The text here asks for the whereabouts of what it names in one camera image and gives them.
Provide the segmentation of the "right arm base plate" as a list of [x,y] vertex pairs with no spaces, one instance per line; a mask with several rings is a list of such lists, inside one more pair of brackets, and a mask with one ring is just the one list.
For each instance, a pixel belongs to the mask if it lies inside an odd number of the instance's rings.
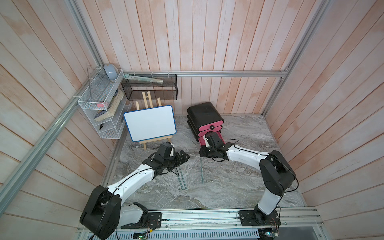
[[238,218],[242,226],[280,226],[281,221],[278,211],[274,210],[271,214],[265,215],[261,211],[239,211]]

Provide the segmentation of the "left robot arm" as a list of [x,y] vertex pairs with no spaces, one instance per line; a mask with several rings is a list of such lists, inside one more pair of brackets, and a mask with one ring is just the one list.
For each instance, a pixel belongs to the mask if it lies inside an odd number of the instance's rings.
[[185,151],[159,150],[124,179],[108,187],[94,188],[81,214],[80,224],[101,240],[107,239],[118,228],[140,229],[151,225],[148,209],[139,203],[123,207],[123,203],[140,187],[155,177],[168,173],[186,163],[190,156]]

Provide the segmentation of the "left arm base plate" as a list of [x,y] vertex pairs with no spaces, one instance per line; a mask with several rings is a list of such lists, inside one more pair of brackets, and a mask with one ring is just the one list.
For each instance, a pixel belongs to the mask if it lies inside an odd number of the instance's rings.
[[126,224],[121,226],[121,229],[159,229],[162,224],[162,213],[144,213],[138,223]]

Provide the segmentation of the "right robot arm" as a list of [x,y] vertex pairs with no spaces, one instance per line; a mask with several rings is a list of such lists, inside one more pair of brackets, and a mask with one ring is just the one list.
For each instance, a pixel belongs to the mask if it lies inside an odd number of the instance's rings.
[[259,170],[266,189],[255,211],[265,216],[276,209],[284,193],[297,179],[295,172],[279,151],[258,152],[226,143],[217,147],[203,145],[200,154],[204,158],[239,162]]

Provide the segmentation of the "pink bottom drawer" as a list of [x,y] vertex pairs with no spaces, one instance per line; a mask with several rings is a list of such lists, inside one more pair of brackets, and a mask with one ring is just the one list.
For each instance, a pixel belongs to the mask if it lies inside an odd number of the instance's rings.
[[[201,146],[204,146],[204,147],[208,147],[208,146],[209,146],[209,145],[208,145],[208,142],[207,142],[207,138],[206,138],[206,136],[207,136],[208,134],[209,134],[209,133],[206,133],[206,134],[203,135],[202,137],[199,137],[199,143],[200,143]],[[220,138],[223,142],[225,142],[224,139],[223,139],[223,137],[222,137],[221,132],[216,132],[216,134],[219,136],[219,138]]]

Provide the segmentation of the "black drawer cabinet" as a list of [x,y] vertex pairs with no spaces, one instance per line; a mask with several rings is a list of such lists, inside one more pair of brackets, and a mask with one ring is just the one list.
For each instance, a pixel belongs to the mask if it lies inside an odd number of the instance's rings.
[[198,128],[202,125],[224,119],[211,102],[191,106],[187,109],[187,123],[193,132],[196,141],[199,141]]

